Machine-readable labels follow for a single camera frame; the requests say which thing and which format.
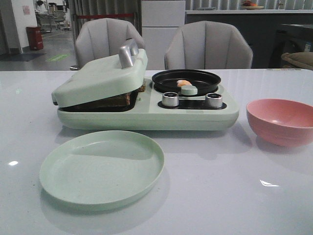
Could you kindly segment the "bread slice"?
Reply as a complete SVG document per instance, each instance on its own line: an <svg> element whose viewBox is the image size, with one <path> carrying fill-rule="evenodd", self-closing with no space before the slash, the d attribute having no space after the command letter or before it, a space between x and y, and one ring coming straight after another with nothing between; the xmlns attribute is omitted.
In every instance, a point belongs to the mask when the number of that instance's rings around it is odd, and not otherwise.
<svg viewBox="0 0 313 235"><path fill-rule="evenodd" d="M75 109L95 109L95 108L110 108L110 107L124 107L130 105L131 92L95 100L83 104L73 105Z"/></svg>
<svg viewBox="0 0 313 235"><path fill-rule="evenodd" d="M138 89L136 89L135 92L141 93L141 92L145 92L145 90L146 90L146 81L143 80L142 85Z"/></svg>

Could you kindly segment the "orange shrimp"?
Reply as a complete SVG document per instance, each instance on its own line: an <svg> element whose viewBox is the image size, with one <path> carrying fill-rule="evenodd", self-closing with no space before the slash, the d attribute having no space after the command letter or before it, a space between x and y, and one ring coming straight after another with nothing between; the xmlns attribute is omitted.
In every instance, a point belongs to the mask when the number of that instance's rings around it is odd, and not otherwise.
<svg viewBox="0 0 313 235"><path fill-rule="evenodd" d="M192 86L191 82L187 80L178 80L177 81L177 87L182 87L182 86Z"/></svg>

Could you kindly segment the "green breakfast maker lid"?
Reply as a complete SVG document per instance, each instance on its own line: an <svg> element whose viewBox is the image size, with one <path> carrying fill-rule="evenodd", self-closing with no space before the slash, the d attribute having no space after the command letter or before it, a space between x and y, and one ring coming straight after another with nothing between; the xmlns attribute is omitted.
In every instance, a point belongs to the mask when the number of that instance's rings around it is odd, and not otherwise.
<svg viewBox="0 0 313 235"><path fill-rule="evenodd" d="M64 108L135 91L143 84L147 63L146 51L129 39L118 54L86 63L52 92L52 101Z"/></svg>

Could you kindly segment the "green round plate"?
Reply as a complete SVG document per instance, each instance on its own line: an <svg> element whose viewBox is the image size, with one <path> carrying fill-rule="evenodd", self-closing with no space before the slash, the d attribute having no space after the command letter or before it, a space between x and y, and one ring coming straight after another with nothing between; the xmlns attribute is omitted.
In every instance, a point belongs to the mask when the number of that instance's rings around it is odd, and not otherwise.
<svg viewBox="0 0 313 235"><path fill-rule="evenodd" d="M103 211L147 194L164 168L157 142L130 131L100 131L69 140L43 161L43 189L67 207Z"/></svg>

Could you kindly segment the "pink bowl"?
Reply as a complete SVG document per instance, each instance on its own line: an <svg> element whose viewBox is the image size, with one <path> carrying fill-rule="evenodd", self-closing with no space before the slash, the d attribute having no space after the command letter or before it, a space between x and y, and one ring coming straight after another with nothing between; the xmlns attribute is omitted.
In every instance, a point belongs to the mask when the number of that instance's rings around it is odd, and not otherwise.
<svg viewBox="0 0 313 235"><path fill-rule="evenodd" d="M313 142L313 107L285 99L258 99L247 104L252 131L279 146L298 147Z"/></svg>

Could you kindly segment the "green breakfast maker base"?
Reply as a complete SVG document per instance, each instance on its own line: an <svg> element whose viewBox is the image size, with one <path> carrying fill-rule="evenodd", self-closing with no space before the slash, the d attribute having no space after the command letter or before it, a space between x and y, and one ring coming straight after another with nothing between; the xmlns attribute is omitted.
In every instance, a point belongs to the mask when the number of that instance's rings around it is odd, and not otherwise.
<svg viewBox="0 0 313 235"><path fill-rule="evenodd" d="M222 85L223 109L165 109L158 105L162 94L145 78L146 89L138 94L134 107L124 112L67 112L57 115L64 126L82 130L196 130L218 131L231 127L239 116L239 105Z"/></svg>

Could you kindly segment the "left silver knob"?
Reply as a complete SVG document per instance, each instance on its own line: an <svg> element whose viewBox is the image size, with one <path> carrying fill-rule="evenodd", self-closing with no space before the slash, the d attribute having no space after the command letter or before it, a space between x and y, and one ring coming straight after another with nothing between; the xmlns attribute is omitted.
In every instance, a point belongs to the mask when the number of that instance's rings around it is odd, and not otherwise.
<svg viewBox="0 0 313 235"><path fill-rule="evenodd" d="M162 95L161 104L165 107L179 106L179 94L175 92L165 92Z"/></svg>

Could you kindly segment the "silver knob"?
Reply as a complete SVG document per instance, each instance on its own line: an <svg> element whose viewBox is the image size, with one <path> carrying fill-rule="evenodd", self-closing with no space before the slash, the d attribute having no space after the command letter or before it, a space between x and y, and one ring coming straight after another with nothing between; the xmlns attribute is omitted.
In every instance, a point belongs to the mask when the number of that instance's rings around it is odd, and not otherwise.
<svg viewBox="0 0 313 235"><path fill-rule="evenodd" d="M165 92L162 95L161 104L165 107L179 106L179 94L175 92Z"/></svg>
<svg viewBox="0 0 313 235"><path fill-rule="evenodd" d="M213 109L221 108L223 106L223 96L217 93L208 93L205 95L205 105Z"/></svg>

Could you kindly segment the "black round frying pan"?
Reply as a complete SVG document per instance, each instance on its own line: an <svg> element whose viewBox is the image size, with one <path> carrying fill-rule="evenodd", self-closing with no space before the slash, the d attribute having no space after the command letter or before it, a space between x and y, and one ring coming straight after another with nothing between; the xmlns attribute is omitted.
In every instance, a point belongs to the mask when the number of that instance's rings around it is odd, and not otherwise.
<svg viewBox="0 0 313 235"><path fill-rule="evenodd" d="M201 70L164 70L152 76L154 89L158 92L180 92L177 81L186 80L198 89L194 96L201 96L207 93L215 92L221 82L221 78L211 72Z"/></svg>

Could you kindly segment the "right beige chair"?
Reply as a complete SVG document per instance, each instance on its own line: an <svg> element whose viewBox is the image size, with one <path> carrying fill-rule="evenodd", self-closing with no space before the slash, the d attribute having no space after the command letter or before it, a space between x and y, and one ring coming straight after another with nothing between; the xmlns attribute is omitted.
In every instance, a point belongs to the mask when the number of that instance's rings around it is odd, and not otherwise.
<svg viewBox="0 0 313 235"><path fill-rule="evenodd" d="M252 49L240 31L212 21L179 27L164 56L167 70L250 69L252 61Z"/></svg>

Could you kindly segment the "beige chair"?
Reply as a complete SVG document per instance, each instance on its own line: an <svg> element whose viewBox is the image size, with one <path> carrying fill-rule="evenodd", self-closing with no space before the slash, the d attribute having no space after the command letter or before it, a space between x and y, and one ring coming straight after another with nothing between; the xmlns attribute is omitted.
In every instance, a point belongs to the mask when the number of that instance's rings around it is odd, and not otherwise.
<svg viewBox="0 0 313 235"><path fill-rule="evenodd" d="M103 18L84 23L75 41L78 68L92 60L118 54L127 39L135 39L139 48L145 48L144 39L128 21Z"/></svg>
<svg viewBox="0 0 313 235"><path fill-rule="evenodd" d="M240 31L212 21L179 27L164 56L167 70L250 69L252 61L252 49Z"/></svg>

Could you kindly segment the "left beige chair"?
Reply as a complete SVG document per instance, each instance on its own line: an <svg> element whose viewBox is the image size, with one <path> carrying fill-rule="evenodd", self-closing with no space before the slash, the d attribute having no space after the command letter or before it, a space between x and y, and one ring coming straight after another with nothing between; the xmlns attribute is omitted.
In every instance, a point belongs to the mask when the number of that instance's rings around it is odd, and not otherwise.
<svg viewBox="0 0 313 235"><path fill-rule="evenodd" d="M135 39L139 48L145 48L144 39L128 21L103 18L84 23L75 41L78 68L92 60L118 54L127 39Z"/></svg>

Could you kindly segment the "white refrigerator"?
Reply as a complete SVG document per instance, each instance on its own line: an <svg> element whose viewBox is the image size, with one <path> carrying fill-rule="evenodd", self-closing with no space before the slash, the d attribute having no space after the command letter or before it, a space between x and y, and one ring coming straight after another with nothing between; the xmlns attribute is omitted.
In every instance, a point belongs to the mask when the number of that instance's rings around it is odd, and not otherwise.
<svg viewBox="0 0 313 235"><path fill-rule="evenodd" d="M185 22L184 0L143 0L142 37L148 56L148 70L164 69L164 55L175 31Z"/></svg>

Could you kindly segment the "fruit plate on counter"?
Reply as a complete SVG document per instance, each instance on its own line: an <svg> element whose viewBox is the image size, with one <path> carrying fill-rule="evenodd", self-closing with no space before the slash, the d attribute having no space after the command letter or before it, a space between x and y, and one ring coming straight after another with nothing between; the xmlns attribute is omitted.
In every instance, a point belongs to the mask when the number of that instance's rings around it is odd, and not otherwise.
<svg viewBox="0 0 313 235"><path fill-rule="evenodd" d="M250 0L244 0L241 3L241 8L242 9L246 9L246 10L260 10L260 9L264 9L263 6L259 6L256 3L253 3Z"/></svg>

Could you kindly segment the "red bin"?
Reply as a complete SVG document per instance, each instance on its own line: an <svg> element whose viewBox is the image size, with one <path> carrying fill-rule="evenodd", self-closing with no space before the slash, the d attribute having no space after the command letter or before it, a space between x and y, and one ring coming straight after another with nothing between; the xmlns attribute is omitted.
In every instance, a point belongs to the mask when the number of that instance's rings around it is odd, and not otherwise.
<svg viewBox="0 0 313 235"><path fill-rule="evenodd" d="M28 26L26 27L26 33L30 50L40 50L44 48L40 27Z"/></svg>

